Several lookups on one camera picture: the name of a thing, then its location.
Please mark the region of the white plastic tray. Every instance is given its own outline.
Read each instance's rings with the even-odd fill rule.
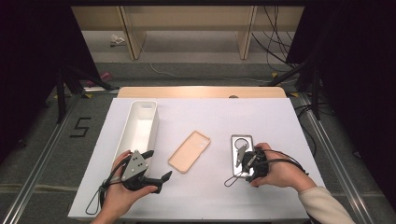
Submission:
[[[114,160],[124,151],[138,150],[141,154],[154,150],[158,131],[157,103],[154,101],[135,101],[132,103],[123,128]]]

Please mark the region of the phone case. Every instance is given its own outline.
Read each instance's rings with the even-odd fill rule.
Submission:
[[[182,174],[187,173],[202,152],[209,146],[210,138],[194,131],[169,158],[169,164]]]

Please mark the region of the white sleeve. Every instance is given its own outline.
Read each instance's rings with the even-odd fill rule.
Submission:
[[[320,223],[354,223],[343,205],[323,187],[304,190],[299,193],[299,199],[306,212]]]

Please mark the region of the white table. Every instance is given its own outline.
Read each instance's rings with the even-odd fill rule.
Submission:
[[[85,209],[107,178],[128,109],[135,100],[154,100],[160,118],[150,177],[174,171],[160,194],[136,202],[122,218],[135,221],[285,221],[307,219],[294,189],[251,187],[244,179],[226,188],[233,174],[232,134],[250,134],[254,144],[268,142],[296,159],[321,186],[323,180],[287,98],[255,99],[114,99],[69,217],[92,219]],[[168,158],[193,131],[211,144],[186,174]],[[96,201],[91,206],[93,211]]]

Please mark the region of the metal frame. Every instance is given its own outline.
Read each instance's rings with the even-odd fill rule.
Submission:
[[[300,101],[302,105],[311,104],[305,93],[302,92],[300,93],[300,95]],[[312,126],[314,127],[315,133],[317,134],[320,143],[323,146],[327,158],[332,165],[332,169],[334,170],[338,180],[340,181],[340,185],[343,188],[346,197],[349,199],[350,205],[352,206],[352,209],[355,212],[359,223],[374,223],[373,218],[368,211],[367,205],[361,197],[358,189],[353,184],[352,179],[350,178],[344,164],[341,162],[340,157],[332,146],[332,141],[324,130],[320,120],[317,120],[314,113],[312,113],[311,111],[308,112],[308,117],[311,121]]]
[[[68,118],[73,112],[73,109],[77,104],[79,98],[80,95],[74,95],[71,98],[71,101],[69,103],[69,108],[64,115],[64,119],[62,120],[62,122],[56,124],[55,129],[53,130],[52,135],[49,138],[49,141],[47,142],[46,146],[43,149],[43,152],[41,153],[40,157],[37,160],[37,163],[35,164],[35,167],[33,168],[32,172],[29,174],[23,186],[21,187],[18,196],[16,197],[12,205],[9,207],[9,210],[6,214],[6,218],[3,220],[3,223],[18,223],[24,211],[24,208],[29,203],[33,191],[35,190],[35,185],[37,184],[38,180],[44,173],[47,163],[51,158],[52,152],[58,145],[59,140],[61,139],[64,128],[68,122]]]

